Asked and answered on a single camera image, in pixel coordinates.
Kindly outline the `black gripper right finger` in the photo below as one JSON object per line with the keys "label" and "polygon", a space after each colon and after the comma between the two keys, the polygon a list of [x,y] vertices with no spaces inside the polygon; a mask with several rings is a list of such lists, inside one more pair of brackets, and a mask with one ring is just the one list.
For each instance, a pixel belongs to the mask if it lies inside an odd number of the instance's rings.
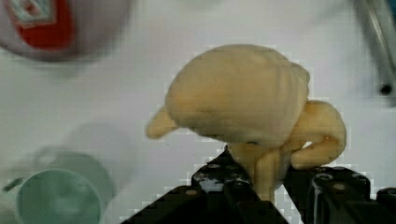
{"label": "black gripper right finger", "polygon": [[304,224],[396,224],[395,189],[372,199],[369,178],[345,167],[289,168],[283,186]]}

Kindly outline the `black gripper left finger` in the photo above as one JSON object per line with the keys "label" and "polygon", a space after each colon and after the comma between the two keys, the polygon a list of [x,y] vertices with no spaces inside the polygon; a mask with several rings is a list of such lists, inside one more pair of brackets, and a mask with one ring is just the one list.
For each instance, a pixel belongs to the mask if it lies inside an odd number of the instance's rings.
{"label": "black gripper left finger", "polygon": [[121,224],[289,224],[261,200],[244,168],[225,149],[179,186]]}

